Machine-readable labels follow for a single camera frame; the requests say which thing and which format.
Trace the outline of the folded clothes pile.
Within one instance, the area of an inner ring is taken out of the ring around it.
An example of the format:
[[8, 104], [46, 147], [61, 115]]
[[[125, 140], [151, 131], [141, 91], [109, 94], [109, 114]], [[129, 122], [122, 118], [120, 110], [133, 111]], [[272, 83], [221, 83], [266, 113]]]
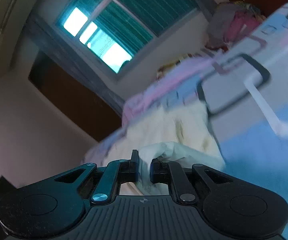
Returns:
[[221, 3], [209, 22], [205, 47], [227, 51], [254, 31], [266, 17], [252, 4], [242, 1]]

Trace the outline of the pink blanket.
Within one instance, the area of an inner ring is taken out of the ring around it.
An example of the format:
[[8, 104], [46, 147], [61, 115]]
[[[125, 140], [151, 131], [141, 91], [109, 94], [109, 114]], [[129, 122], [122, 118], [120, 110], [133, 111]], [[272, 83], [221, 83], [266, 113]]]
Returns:
[[143, 114], [153, 102], [162, 98], [181, 82], [210, 67], [215, 59], [216, 57], [209, 56], [188, 57], [167, 72], [162, 79], [155, 81], [144, 91], [128, 98], [123, 106], [122, 127], [128, 126], [135, 117]]

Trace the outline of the window with teal curtain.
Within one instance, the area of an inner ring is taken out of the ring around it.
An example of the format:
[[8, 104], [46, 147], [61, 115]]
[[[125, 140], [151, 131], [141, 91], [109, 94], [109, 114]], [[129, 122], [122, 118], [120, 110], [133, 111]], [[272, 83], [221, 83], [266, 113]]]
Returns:
[[195, 0], [70, 0], [56, 27], [118, 80], [199, 11]]

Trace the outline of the brown wooden door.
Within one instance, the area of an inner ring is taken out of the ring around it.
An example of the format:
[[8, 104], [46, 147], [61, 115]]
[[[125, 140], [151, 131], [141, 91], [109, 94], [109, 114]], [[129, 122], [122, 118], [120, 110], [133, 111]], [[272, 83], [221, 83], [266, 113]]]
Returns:
[[67, 118], [96, 141], [121, 127], [121, 117], [99, 96], [39, 51], [30, 82]]

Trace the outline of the left grey curtain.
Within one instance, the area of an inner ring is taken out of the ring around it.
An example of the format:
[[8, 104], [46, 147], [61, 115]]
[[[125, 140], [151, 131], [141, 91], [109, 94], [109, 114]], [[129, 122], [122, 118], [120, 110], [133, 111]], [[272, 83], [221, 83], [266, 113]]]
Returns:
[[80, 84], [99, 96], [119, 116], [124, 100], [110, 90], [94, 70], [38, 14], [31, 13], [23, 27], [38, 48]]

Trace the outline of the patterned bed sheet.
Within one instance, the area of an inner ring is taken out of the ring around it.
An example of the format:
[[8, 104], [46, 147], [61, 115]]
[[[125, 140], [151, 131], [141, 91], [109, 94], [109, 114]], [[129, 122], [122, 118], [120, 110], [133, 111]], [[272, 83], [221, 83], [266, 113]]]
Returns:
[[[267, 187], [288, 203], [288, 3], [165, 107], [203, 101], [229, 174]], [[288, 225], [284, 231], [288, 239]]]

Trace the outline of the yellow patterned pillow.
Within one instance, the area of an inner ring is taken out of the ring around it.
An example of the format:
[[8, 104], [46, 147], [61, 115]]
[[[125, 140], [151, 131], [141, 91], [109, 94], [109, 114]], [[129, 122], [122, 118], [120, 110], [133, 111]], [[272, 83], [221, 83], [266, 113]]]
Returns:
[[177, 67], [177, 65], [179, 65], [184, 60], [186, 60], [186, 59], [179, 59], [179, 60], [165, 64], [165, 65], [161, 66], [160, 68], [158, 68], [157, 73], [156, 73], [156, 79], [160, 80], [163, 77], [165, 77], [166, 74], [168, 74], [171, 70], [173, 70], [175, 67]]

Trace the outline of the cream quilted puffer jacket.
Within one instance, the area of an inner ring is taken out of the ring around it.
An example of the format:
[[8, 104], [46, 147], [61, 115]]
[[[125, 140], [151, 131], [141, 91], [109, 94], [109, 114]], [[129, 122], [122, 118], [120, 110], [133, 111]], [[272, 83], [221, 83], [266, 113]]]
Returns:
[[129, 158], [139, 152], [139, 180], [135, 186], [144, 195], [168, 193], [167, 185], [150, 181], [153, 159], [175, 161], [182, 167], [204, 164], [223, 170], [225, 161], [209, 128], [206, 105], [196, 101], [166, 111], [158, 107], [127, 129], [126, 137], [112, 149], [117, 156]]

